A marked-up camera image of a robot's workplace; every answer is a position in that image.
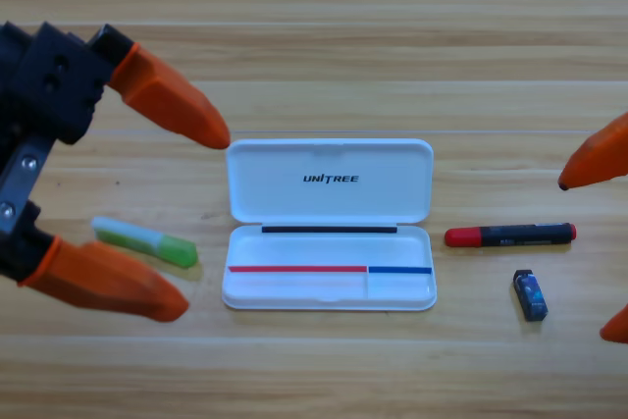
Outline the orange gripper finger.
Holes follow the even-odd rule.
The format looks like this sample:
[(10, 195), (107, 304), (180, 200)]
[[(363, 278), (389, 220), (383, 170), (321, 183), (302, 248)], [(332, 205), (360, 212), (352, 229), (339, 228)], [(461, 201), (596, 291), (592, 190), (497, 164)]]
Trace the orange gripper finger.
[(173, 322), (189, 307), (183, 294), (149, 265), (94, 241), (53, 239), (34, 272), (19, 282), (79, 308)]
[(628, 305), (606, 322), (600, 329), (600, 336), (606, 341), (617, 343), (628, 342)]

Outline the black-tipped orange gripper finger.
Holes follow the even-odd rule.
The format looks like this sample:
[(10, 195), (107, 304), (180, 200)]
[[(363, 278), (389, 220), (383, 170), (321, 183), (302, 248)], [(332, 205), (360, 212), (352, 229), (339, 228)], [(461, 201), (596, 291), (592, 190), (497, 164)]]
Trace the black-tipped orange gripper finger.
[(588, 137), (568, 159), (559, 178), (562, 190), (627, 175), (627, 114)]

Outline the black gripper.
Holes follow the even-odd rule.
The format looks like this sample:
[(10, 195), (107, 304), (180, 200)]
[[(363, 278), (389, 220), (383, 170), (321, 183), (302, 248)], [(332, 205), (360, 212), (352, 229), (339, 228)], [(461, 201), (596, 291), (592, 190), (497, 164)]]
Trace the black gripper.
[(89, 128), (105, 84), (160, 128), (211, 149), (230, 130), (205, 94), (171, 65), (110, 25), (86, 43), (43, 24), (1, 27), (1, 273), (16, 282), (38, 267), (53, 237), (39, 230), (30, 194), (53, 145)]

